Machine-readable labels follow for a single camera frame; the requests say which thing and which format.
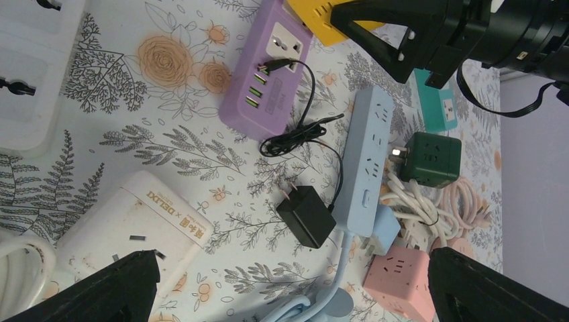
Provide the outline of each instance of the wall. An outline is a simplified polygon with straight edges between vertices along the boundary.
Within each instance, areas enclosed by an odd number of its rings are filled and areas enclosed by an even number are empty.
[[[502,111],[528,105],[549,80],[501,85]],[[550,88],[521,119],[502,118],[504,274],[569,307],[569,107]]]

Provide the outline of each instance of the tablecloth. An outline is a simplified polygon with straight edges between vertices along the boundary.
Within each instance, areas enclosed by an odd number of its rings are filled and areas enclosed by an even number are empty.
[[[258,321],[270,303],[329,284],[337,269],[338,232],[319,250],[301,246],[276,214],[288,182],[312,184],[330,202],[338,161],[304,145],[265,159],[258,142],[226,127],[217,108],[231,81],[260,1],[93,0],[78,35],[61,95],[51,148],[36,159],[0,155],[0,226],[53,244],[107,192],[115,179],[146,169],[214,225],[207,247],[153,314],[157,321]],[[404,29],[375,31],[397,43]],[[317,86],[309,119],[345,113],[323,140],[341,150],[356,91],[384,88],[395,102],[390,143],[423,129],[417,86],[393,81],[351,41],[324,47],[313,38],[307,63]],[[499,109],[499,75],[465,65],[478,98]],[[444,135],[463,143],[463,176],[490,205],[493,224],[468,235],[476,259],[502,267],[500,121],[473,108],[454,80],[459,126]],[[309,96],[305,72],[291,124]],[[370,257],[356,238],[342,282],[354,298],[352,321],[407,321],[363,290]],[[72,285],[57,271],[45,297]]]

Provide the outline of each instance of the green cube adapter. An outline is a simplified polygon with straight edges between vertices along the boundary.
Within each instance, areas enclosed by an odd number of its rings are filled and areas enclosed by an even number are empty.
[[[399,178],[422,186],[444,188],[460,176],[462,142],[456,138],[416,132],[404,148],[394,148],[390,159],[401,163]]]

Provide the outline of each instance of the power switch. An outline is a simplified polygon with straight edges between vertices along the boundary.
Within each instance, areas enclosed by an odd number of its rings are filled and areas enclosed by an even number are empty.
[[[369,204],[370,204],[370,191],[366,189],[364,191],[364,200],[362,200],[362,206],[364,206],[364,208],[367,208]]]

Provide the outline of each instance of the yellow power strip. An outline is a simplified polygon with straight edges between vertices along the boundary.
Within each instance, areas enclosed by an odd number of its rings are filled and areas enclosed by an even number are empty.
[[[324,46],[343,42],[347,37],[330,24],[332,7],[351,0],[287,0],[305,25]],[[375,21],[357,21],[367,30],[374,30],[384,23]]]

